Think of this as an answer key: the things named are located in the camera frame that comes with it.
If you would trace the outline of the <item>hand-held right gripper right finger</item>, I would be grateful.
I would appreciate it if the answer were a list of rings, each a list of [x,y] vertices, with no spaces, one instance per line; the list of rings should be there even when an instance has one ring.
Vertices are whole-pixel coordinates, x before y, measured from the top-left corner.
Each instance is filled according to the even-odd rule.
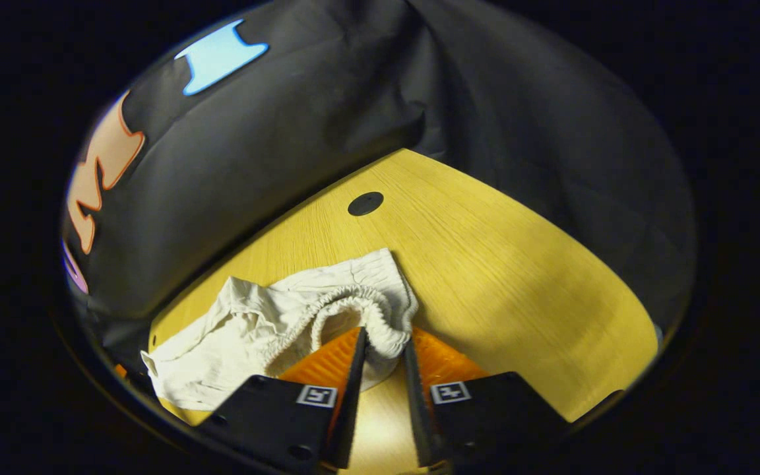
[[[404,366],[422,467],[537,467],[569,428],[518,373],[491,375],[425,330]]]

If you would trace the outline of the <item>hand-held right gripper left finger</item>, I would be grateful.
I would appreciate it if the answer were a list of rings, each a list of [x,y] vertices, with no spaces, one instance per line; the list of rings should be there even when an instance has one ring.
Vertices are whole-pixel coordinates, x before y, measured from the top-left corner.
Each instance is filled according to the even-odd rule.
[[[337,472],[349,466],[367,331],[353,327],[280,378],[250,376],[199,433],[271,472]]]

